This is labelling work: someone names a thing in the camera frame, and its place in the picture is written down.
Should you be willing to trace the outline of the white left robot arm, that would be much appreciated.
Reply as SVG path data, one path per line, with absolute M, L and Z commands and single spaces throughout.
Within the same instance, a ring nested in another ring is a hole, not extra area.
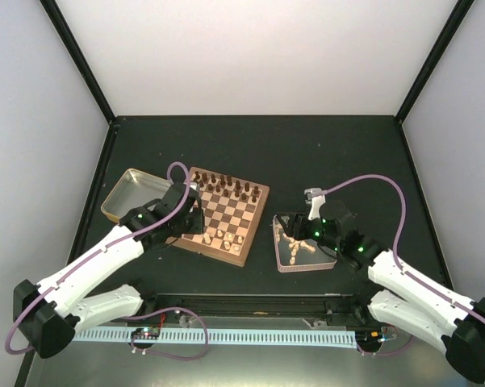
M 59 272 L 13 291 L 13 325 L 5 349 L 13 354 L 13 335 L 20 331 L 29 345 L 47 359 L 65 349 L 79 333 L 116 319 L 147 322 L 157 302 L 134 285 L 121 285 L 92 295 L 118 269 L 170 238 L 200 234 L 204 228 L 201 198 L 195 183 L 173 183 L 162 198 L 129 210 L 93 248 Z

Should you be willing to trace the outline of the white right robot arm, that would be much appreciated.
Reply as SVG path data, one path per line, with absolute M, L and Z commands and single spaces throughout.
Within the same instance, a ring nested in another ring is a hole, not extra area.
M 485 298 L 455 293 L 403 262 L 363 235 L 342 202 L 310 204 L 309 211 L 275 218 L 288 237 L 313 241 L 366 282 L 350 306 L 353 320 L 396 326 L 440 351 L 468 381 L 485 383 Z

